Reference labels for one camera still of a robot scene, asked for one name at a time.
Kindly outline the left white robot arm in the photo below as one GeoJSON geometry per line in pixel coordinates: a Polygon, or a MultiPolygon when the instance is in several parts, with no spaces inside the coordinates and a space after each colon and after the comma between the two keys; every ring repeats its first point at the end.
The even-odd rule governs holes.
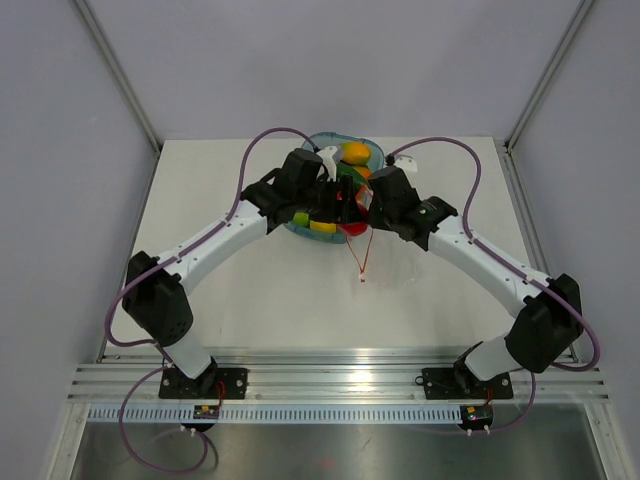
{"type": "Polygon", "coordinates": [[[281,167],[244,188],[225,217],[185,246],[156,257],[141,251],[130,260],[122,308],[150,335],[191,396],[203,398],[214,390],[218,366],[193,331],[190,294],[237,251],[296,214],[330,219],[339,212],[353,189],[351,178],[337,175],[343,155],[338,146],[317,152],[296,148],[281,167]]]}

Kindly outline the clear zip top bag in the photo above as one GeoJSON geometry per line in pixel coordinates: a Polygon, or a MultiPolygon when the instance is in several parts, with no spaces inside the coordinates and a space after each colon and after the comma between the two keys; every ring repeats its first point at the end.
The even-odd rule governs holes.
{"type": "Polygon", "coordinates": [[[357,266],[357,284],[391,289],[412,285],[425,277],[417,255],[392,232],[367,231],[346,243],[357,266]]]}

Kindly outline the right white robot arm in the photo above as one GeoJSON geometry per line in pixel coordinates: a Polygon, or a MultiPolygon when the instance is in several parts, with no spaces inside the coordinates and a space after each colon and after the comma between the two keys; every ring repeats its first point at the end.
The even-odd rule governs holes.
{"type": "Polygon", "coordinates": [[[551,278],[492,249],[447,202],[437,196],[420,199],[397,167],[374,173],[369,184],[371,227],[394,232],[454,265],[514,320],[508,332],[470,347],[456,360],[452,377],[462,395],[478,395],[504,373],[542,373],[582,335],[579,286],[570,276],[551,278]]]}

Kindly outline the red apple front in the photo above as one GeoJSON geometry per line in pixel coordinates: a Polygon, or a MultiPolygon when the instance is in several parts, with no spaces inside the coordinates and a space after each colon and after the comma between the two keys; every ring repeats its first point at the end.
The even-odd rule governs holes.
{"type": "Polygon", "coordinates": [[[344,233],[345,236],[348,237],[357,237],[364,234],[368,225],[364,222],[350,223],[350,224],[339,224],[338,228],[341,232],[344,233]]]}

